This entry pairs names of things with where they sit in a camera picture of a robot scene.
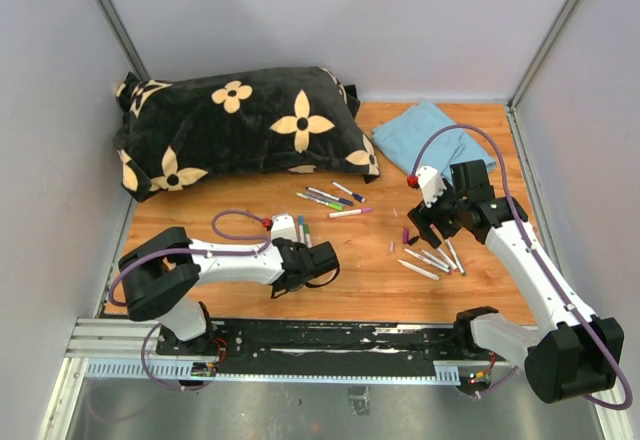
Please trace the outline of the purple cap marker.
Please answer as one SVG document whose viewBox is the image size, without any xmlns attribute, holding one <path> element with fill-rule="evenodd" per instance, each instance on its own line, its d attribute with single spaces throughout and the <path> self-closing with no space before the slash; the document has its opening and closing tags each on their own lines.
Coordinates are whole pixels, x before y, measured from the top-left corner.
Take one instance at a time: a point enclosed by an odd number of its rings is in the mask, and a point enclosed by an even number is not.
<svg viewBox="0 0 640 440">
<path fill-rule="evenodd" d="M 435 264 L 430 259 L 426 258 L 424 256 L 424 254 L 419 254 L 419 253 L 417 253 L 417 252 L 415 252 L 415 251 L 413 251 L 411 249 L 408 249 L 408 248 L 404 248 L 403 251 L 406 252 L 407 254 L 409 254 L 410 256 L 412 256 L 412 257 L 414 257 L 414 258 L 416 258 L 418 260 L 421 260 L 422 262 L 424 262 L 424 263 L 426 263 L 428 265 L 431 265 L 431 266 L 439 269 L 440 271 L 442 271 L 442 272 L 444 272 L 446 274 L 450 274 L 451 273 L 451 270 L 444 270 L 442 267 L 440 267 L 439 265 Z"/>
</svg>

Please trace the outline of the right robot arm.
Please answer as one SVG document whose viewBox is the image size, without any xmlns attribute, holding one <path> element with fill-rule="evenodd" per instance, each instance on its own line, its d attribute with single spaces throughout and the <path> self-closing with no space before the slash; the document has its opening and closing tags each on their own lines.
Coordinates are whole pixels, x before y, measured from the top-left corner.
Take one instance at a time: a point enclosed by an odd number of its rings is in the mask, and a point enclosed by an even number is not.
<svg viewBox="0 0 640 440">
<path fill-rule="evenodd" d="M 493 307 L 460 312 L 452 337 L 460 357 L 487 351 L 509 361 L 547 404 L 592 398 L 621 381 L 621 325 L 599 317 L 570 288 L 519 203 L 496 195 L 483 161 L 458 163 L 449 178 L 420 166 L 408 184 L 422 196 L 408 213 L 420 237 L 437 248 L 461 230 L 471 233 L 506 269 L 535 320 L 529 330 Z"/>
</svg>

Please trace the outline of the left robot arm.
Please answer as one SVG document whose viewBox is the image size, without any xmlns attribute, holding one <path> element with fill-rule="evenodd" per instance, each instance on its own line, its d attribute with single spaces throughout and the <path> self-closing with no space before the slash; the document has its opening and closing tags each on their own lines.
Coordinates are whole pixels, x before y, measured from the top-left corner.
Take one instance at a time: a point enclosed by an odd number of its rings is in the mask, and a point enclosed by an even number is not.
<svg viewBox="0 0 640 440">
<path fill-rule="evenodd" d="M 190 354 L 207 353 L 214 343 L 205 308 L 188 297 L 200 284 L 251 282 L 271 288 L 273 299 L 337 273 L 340 263 L 328 242 L 312 247 L 283 237 L 257 244 L 213 244 L 171 227 L 121 257 L 116 282 L 123 289 L 128 319 L 156 321 Z"/>
</svg>

